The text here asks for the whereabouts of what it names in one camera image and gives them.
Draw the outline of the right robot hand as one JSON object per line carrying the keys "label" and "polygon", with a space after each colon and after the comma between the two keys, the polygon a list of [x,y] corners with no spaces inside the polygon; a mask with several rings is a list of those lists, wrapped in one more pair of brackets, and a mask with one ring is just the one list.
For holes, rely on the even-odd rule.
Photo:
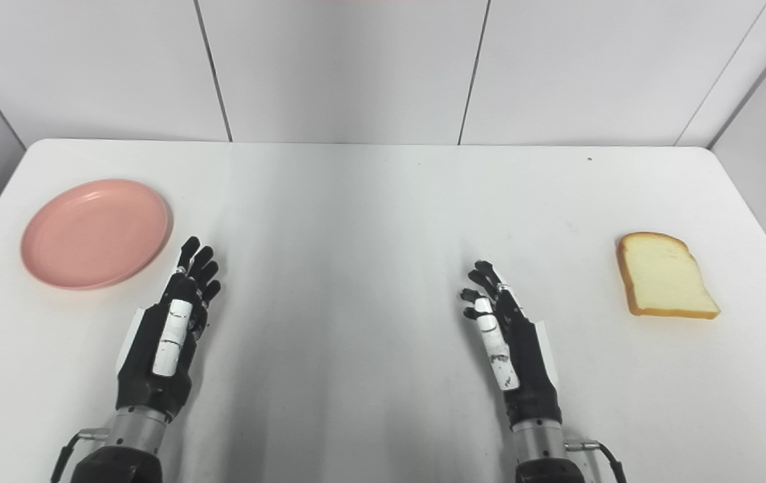
{"label": "right robot hand", "polygon": [[478,328],[510,425],[537,419],[561,424],[563,413],[537,326],[525,316],[514,291],[490,261],[476,261],[467,276],[476,287],[460,291],[460,299],[467,303],[463,315]]}

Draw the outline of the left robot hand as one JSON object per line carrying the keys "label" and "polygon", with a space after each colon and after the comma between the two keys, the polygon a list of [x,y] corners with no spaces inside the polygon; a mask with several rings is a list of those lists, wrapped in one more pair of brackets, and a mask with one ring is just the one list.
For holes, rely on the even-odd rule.
{"label": "left robot hand", "polygon": [[192,392],[190,367],[221,291],[214,249],[186,240],[160,299],[144,309],[117,373],[117,410],[146,407],[175,419]]}

